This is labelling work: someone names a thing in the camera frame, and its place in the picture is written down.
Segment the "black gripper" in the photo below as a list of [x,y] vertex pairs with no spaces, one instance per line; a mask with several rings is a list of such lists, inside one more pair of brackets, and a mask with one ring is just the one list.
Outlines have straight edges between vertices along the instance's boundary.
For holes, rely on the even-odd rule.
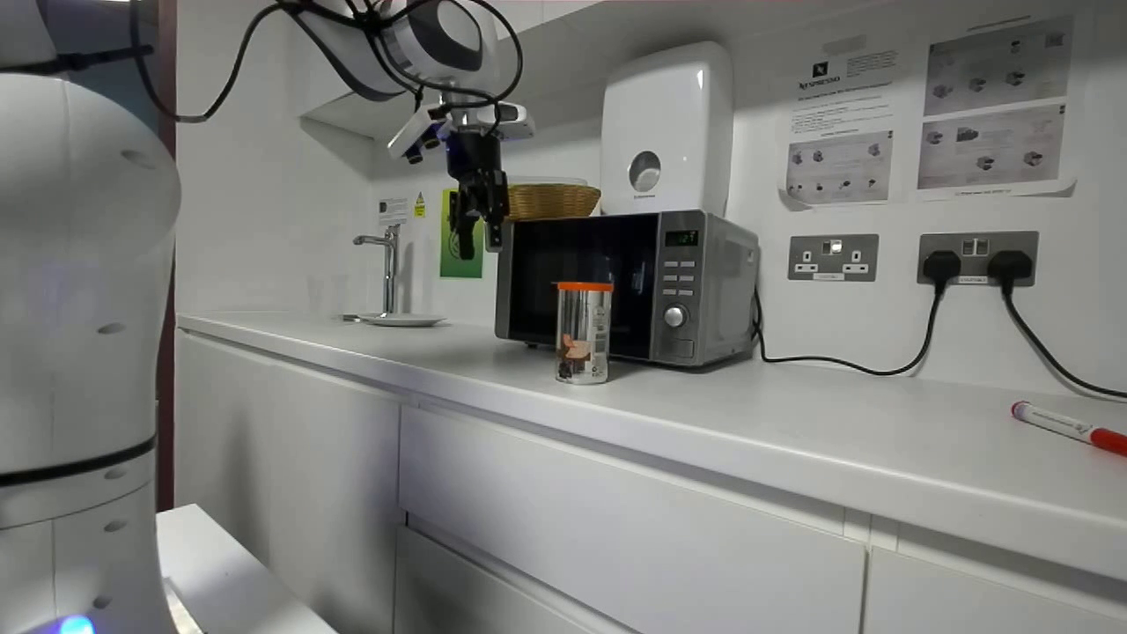
[[499,170],[499,138],[456,132],[448,140],[448,175],[458,184],[462,212],[451,212],[458,256],[477,262],[477,218],[491,227],[491,251],[504,251],[509,175]]

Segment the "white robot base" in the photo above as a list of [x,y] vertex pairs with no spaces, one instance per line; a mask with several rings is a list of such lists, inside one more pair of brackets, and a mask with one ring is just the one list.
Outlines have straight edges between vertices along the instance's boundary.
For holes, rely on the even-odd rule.
[[335,634],[200,509],[163,512],[180,175],[0,0],[0,634]]

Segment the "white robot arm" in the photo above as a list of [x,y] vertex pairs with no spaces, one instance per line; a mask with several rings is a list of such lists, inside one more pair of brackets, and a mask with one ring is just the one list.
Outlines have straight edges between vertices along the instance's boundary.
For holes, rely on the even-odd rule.
[[532,134],[532,114],[510,99],[524,74],[510,20],[491,0],[278,5],[356,96],[413,99],[388,152],[404,161],[445,152],[458,256],[477,256],[477,231],[499,247],[510,212],[499,145]]

